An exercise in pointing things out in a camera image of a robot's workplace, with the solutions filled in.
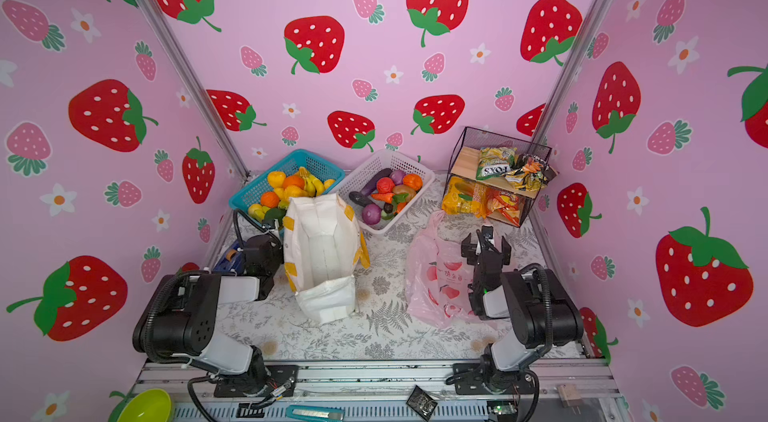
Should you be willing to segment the orange carrot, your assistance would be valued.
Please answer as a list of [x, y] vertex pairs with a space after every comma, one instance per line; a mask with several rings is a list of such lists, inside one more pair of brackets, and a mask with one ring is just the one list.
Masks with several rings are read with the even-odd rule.
[[392, 203], [393, 200], [394, 200], [394, 193], [392, 193], [392, 192], [389, 192], [389, 193], [374, 193], [374, 194], [372, 194], [371, 197], [373, 199], [376, 199], [376, 200], [379, 200], [379, 201], [383, 201], [383, 202], [386, 202], [386, 203]]

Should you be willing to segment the black yellow snack bag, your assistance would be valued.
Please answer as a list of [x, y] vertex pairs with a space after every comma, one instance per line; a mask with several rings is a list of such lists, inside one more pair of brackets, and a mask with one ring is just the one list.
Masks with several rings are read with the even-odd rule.
[[557, 176], [557, 171], [544, 158], [524, 153], [516, 156], [504, 179], [515, 190], [538, 192]]

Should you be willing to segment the white canvas tote bag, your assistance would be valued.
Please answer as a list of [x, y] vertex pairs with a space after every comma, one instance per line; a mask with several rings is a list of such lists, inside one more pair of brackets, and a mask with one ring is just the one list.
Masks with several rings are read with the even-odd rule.
[[301, 311], [318, 324], [350, 316], [355, 268], [370, 266], [354, 208], [335, 193], [296, 197], [283, 226], [284, 267]]

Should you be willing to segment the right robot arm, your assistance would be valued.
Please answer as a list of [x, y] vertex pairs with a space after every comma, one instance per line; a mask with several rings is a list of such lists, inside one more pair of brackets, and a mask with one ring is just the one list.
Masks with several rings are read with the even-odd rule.
[[553, 270], [531, 263], [506, 271], [511, 245], [505, 238], [496, 244], [491, 226], [465, 237], [461, 255], [473, 267], [468, 285], [471, 311], [484, 321], [507, 319], [511, 330], [487, 345], [477, 363], [454, 365], [446, 383], [461, 395], [519, 390], [536, 394], [532, 364], [554, 347], [582, 338], [579, 310]]

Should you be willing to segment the green Fox's candy bag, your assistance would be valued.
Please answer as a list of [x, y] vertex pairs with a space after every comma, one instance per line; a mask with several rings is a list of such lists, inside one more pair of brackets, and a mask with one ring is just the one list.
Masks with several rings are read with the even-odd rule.
[[477, 180], [504, 177], [516, 160], [514, 147], [484, 147], [479, 150], [476, 170]]

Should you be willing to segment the pink plastic grocery bag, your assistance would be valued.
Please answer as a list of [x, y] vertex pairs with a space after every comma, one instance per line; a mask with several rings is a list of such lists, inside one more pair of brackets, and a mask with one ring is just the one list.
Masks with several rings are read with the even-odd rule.
[[461, 255], [459, 242], [438, 234], [444, 217], [442, 210], [430, 215], [406, 257], [407, 312], [438, 329], [446, 329], [457, 321], [481, 321], [469, 301], [474, 267]]

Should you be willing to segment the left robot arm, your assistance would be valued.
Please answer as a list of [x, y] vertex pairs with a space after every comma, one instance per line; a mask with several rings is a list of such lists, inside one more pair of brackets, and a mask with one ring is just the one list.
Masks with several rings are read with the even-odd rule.
[[262, 351], [216, 329], [221, 305], [265, 300], [283, 262], [273, 233], [240, 244], [243, 271], [197, 270], [163, 277], [137, 323], [132, 344], [159, 364], [206, 371], [226, 395], [258, 395], [273, 385]]

